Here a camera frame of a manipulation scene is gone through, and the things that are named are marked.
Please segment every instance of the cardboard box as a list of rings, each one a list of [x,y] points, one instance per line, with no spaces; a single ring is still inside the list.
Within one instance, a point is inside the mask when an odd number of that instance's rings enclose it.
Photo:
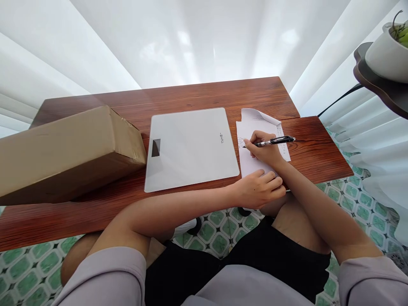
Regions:
[[[94,108],[0,139],[0,205],[69,201],[146,160],[140,131]]]

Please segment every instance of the white plant pot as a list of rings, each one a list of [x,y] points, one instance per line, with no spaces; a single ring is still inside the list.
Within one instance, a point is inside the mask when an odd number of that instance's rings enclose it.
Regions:
[[[395,82],[408,83],[408,48],[392,38],[391,28],[392,23],[386,23],[382,27],[383,33],[368,48],[365,61],[379,76]]]

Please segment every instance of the pen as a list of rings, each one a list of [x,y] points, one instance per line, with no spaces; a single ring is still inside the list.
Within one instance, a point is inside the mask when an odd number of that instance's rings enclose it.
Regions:
[[[265,147],[267,145],[277,145],[280,143],[293,142],[295,140],[296,140],[295,137],[283,136],[283,137],[273,138],[265,142],[257,142],[257,143],[254,143],[254,145],[257,147]]]

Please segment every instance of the hand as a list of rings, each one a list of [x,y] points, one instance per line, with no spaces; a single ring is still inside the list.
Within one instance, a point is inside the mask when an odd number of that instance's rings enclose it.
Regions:
[[[281,163],[284,161],[281,153],[279,152],[278,145],[272,144],[265,147],[257,147],[254,145],[254,143],[268,141],[272,138],[276,138],[276,135],[267,134],[262,131],[255,131],[252,134],[251,139],[244,139],[244,142],[246,148],[251,152],[251,156],[253,158],[256,157],[273,168],[277,163]]]
[[[235,206],[261,209],[270,201],[283,197],[286,194],[286,188],[282,186],[282,179],[275,177],[274,172],[268,172],[259,169],[238,182],[227,186],[231,196],[235,200]]]

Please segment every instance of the wooden tabletop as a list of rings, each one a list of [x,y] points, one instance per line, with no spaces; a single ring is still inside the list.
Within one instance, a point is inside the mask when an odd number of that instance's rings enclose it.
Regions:
[[[408,84],[394,82],[376,75],[367,65],[366,53],[372,42],[361,44],[354,51],[357,64],[353,73],[357,81],[380,97],[394,113],[408,119]]]
[[[285,134],[296,137],[296,142],[288,144],[291,164],[312,182],[317,184],[353,175],[320,120],[299,118],[278,77],[49,99],[40,108],[33,126],[104,104],[142,132],[146,150],[152,115],[224,107],[238,160],[235,122],[241,120],[241,108],[256,108],[281,120]],[[240,178],[145,193],[145,171],[141,170],[76,202],[9,206],[0,216],[0,251],[102,230],[122,208],[142,198],[222,187]]]

